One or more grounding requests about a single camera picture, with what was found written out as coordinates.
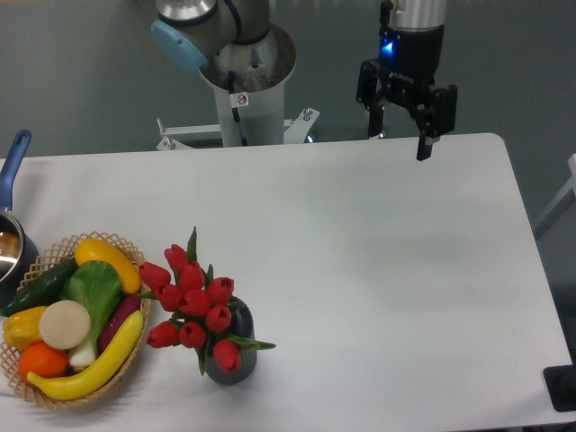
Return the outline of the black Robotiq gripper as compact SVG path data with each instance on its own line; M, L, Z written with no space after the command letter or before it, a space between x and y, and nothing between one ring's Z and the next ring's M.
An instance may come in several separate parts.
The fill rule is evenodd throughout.
M434 79L444 32L443 24L424 30L383 24L379 60L366 60L359 70L355 99L368 112L368 136L382 135L383 107L388 103L417 113L418 161L430 158L434 144L455 129L458 88L435 86Z

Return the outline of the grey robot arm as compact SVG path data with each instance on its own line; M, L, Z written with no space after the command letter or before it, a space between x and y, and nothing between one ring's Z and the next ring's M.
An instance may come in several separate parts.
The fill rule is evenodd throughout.
M180 68L211 87L226 147L310 140L318 119L307 108L284 116L284 87L296 64L292 38L270 20L267 1L159 1L152 36ZM418 128L418 160L455 128L458 91L436 84L445 32L443 1L384 1L376 58L361 64L356 100L368 114L368 136L383 135L384 108L405 109Z

